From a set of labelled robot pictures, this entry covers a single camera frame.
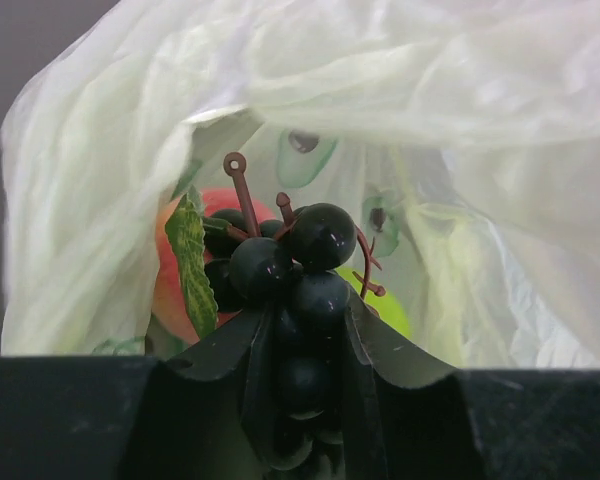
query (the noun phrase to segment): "dark grape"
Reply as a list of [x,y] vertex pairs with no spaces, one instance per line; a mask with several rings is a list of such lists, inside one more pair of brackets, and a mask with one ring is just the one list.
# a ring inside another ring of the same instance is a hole
[[293,279],[293,260],[272,238],[248,238],[231,256],[229,278],[249,302],[275,300]]
[[356,226],[347,212],[328,203],[303,210],[289,235],[294,259],[306,271],[331,270],[345,263],[356,248]]
[[[234,227],[244,232],[247,231],[247,224],[240,210],[223,208],[211,215],[211,218],[226,220]],[[240,245],[240,242],[223,233],[210,232],[204,236],[204,246],[207,247],[209,253],[215,258],[229,258],[235,249],[238,248],[238,245]]]
[[342,445],[342,416],[338,409],[329,409],[311,420],[310,429],[322,443]]
[[342,325],[349,296],[349,284],[336,273],[304,275],[291,291],[290,312],[305,328],[329,335]]
[[271,480],[331,480],[333,466],[324,452],[311,452],[299,467],[286,472],[275,472]]
[[293,211],[293,215],[298,218],[300,216],[300,214],[307,208],[307,206],[305,205],[304,207],[298,207]]
[[331,460],[332,480],[344,480],[344,448],[342,445],[328,445],[314,442],[316,454],[324,453]]
[[300,280],[302,278],[302,275],[304,275],[304,268],[302,267],[302,264],[294,263],[293,264],[293,278],[295,280]]
[[276,419],[273,446],[278,460],[271,463],[272,468],[292,470],[309,458],[313,440],[305,430],[304,425],[297,420],[283,416]]
[[284,222],[276,219],[265,220],[260,224],[260,233],[263,237],[273,238],[284,227]]
[[277,386],[280,407],[297,420],[320,415],[332,394],[329,368],[313,357],[295,357],[284,361],[278,370]]
[[298,325],[298,321],[284,306],[280,306],[276,312],[274,332],[276,345],[283,352],[298,352],[306,349],[309,344],[307,336]]
[[244,306],[244,300],[229,280],[229,260],[219,258],[204,266],[204,274],[209,279],[213,299],[218,304],[218,312],[233,313]]

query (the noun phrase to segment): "green apple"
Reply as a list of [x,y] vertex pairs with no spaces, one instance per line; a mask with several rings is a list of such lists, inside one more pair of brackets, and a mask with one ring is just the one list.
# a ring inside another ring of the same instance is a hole
[[[339,267],[336,269],[336,272],[349,282],[358,292],[360,291],[362,282],[353,275],[354,270],[352,268]],[[400,302],[398,302],[391,292],[387,290],[387,293],[382,297],[376,297],[372,292],[368,292],[364,300],[365,303],[376,309],[382,321],[402,336],[411,338],[409,318],[402,308],[402,305],[400,305]]]

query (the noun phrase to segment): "green leaf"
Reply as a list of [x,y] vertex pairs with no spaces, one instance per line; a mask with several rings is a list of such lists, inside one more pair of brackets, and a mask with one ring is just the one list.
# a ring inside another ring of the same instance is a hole
[[207,235],[227,235],[231,224],[222,218],[202,217],[202,226]]
[[165,232],[178,261],[185,309],[202,339],[216,328],[218,306],[204,274],[202,216],[189,194],[178,203],[165,225]]

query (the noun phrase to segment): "apple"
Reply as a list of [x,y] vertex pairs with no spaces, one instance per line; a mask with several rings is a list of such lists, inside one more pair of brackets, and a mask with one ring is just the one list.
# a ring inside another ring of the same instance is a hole
[[[205,205],[204,215],[210,216],[223,208],[240,209],[238,196],[233,188],[209,188],[201,192],[202,202]],[[178,261],[171,249],[171,244],[165,233],[164,226],[178,206],[180,198],[176,198],[160,212],[156,220],[155,242],[160,260],[160,269],[156,277],[153,291],[153,304],[151,311],[162,326],[172,335],[181,338],[189,345],[200,340],[193,324],[189,320],[184,306],[184,297],[180,289],[180,275]],[[252,198],[258,222],[276,218],[271,210],[261,202]],[[204,252],[204,262],[212,260],[209,252]],[[237,313],[221,313],[218,315],[218,326],[224,325]]]
[[[344,278],[353,288],[360,291],[362,282],[354,275],[354,270],[349,267],[339,267],[336,269],[338,275]],[[373,307],[380,319],[393,328],[396,332],[405,338],[411,338],[411,325],[409,318],[405,313],[398,299],[387,290],[382,297],[376,297],[372,292],[368,292],[364,298],[367,305]]]

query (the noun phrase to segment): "white plastic bag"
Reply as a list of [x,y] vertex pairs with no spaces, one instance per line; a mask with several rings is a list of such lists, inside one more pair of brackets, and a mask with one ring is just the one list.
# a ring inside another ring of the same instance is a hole
[[5,120],[3,353],[141,352],[191,154],[215,186],[240,149],[273,204],[292,130],[337,143],[295,204],[389,199],[417,343],[600,366],[600,0],[123,0]]

